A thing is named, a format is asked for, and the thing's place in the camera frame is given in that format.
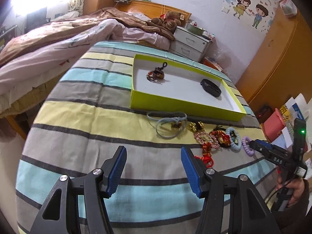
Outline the right hand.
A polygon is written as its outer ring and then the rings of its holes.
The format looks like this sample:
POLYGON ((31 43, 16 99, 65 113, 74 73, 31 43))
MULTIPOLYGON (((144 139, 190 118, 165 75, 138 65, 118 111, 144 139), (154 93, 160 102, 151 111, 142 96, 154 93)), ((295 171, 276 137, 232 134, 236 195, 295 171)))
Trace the right hand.
MULTIPOLYGON (((293 189, 292 197, 288 202, 289 207, 295 205, 299 201, 306 187, 305 182, 305 179, 297 178, 292 180, 288 185, 286 185, 287 188, 293 189)), ((276 190, 281 189, 282 187, 283 181, 281 177, 281 172, 279 172, 277 177, 276 190)))

